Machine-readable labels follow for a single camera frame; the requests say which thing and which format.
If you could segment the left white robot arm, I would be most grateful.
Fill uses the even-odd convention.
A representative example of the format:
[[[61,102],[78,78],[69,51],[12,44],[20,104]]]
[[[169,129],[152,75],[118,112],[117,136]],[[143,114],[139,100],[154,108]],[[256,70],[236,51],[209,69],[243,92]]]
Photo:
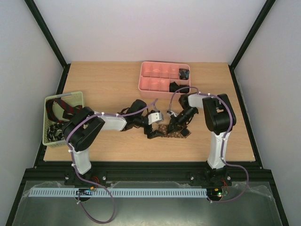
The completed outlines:
[[[84,107],[73,116],[62,132],[71,154],[71,166],[75,176],[82,183],[99,185],[97,179],[91,179],[92,164],[89,157],[89,148],[101,131],[115,130],[127,131],[132,128],[143,128],[148,139],[161,137],[163,133],[154,130],[152,125],[164,120],[164,116],[156,106],[156,101],[147,105],[137,99],[130,107],[122,109],[115,114],[93,111],[90,107]]]

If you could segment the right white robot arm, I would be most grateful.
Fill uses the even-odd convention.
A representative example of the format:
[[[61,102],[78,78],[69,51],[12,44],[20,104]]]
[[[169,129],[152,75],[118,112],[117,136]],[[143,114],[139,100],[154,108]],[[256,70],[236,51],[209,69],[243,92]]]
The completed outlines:
[[[168,134],[188,133],[188,124],[198,110],[204,112],[207,129],[211,132],[210,153],[206,161],[204,181],[208,185],[218,185],[229,181],[226,167],[226,148],[230,133],[236,125],[236,116],[226,94],[212,95],[203,93],[183,94],[179,98],[182,111],[174,113],[169,107],[170,121]]]

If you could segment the brown floral tie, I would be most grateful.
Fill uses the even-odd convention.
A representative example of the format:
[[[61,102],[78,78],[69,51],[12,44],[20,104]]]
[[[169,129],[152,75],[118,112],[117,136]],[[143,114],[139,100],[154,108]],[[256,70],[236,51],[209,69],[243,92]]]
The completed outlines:
[[[158,125],[158,131],[163,133],[162,137],[166,138],[187,138],[191,132],[188,129],[182,129],[181,131],[168,133],[168,126],[165,124]]]

